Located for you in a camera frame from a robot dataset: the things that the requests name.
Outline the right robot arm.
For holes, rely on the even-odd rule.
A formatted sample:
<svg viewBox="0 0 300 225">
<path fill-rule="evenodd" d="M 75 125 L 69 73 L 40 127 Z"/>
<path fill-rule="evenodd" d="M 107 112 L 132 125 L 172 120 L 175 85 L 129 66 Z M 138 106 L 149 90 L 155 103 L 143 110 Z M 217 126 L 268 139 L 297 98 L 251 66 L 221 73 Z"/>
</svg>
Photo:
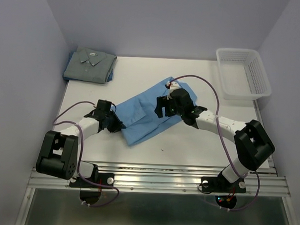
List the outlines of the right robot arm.
<svg viewBox="0 0 300 225">
<path fill-rule="evenodd" d="M 219 135 L 220 141 L 227 139 L 235 144 L 237 158 L 229 160 L 228 166 L 217 176 L 202 177 L 199 190 L 205 194 L 245 193 L 246 174 L 259 169 L 276 150 L 257 120 L 243 122 L 218 116 L 207 108 L 195 105 L 190 94 L 180 87 L 157 98 L 155 114 L 159 118 L 177 115 L 186 125 L 210 131 Z"/>
</svg>

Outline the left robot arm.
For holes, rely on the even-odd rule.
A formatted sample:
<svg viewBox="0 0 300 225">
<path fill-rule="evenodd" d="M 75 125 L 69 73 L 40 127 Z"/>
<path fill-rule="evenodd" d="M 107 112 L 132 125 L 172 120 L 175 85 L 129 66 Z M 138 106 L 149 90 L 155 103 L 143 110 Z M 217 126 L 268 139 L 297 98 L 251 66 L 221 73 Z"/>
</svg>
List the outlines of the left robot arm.
<svg viewBox="0 0 300 225">
<path fill-rule="evenodd" d="M 54 122 L 55 126 L 69 124 L 67 129 L 61 131 L 48 131 L 43 139 L 35 170 L 40 174 L 64 180 L 78 179 L 88 187 L 113 189 L 113 184 L 99 180 L 98 166 L 83 162 L 84 140 L 100 131 L 107 129 L 110 133 L 116 133 L 125 128 L 116 115 L 116 106 L 111 101 L 98 100 L 96 104 L 81 101 L 70 106 L 68 112 L 79 104 L 91 104 L 94 109 L 75 123 L 73 121 Z"/>
</svg>

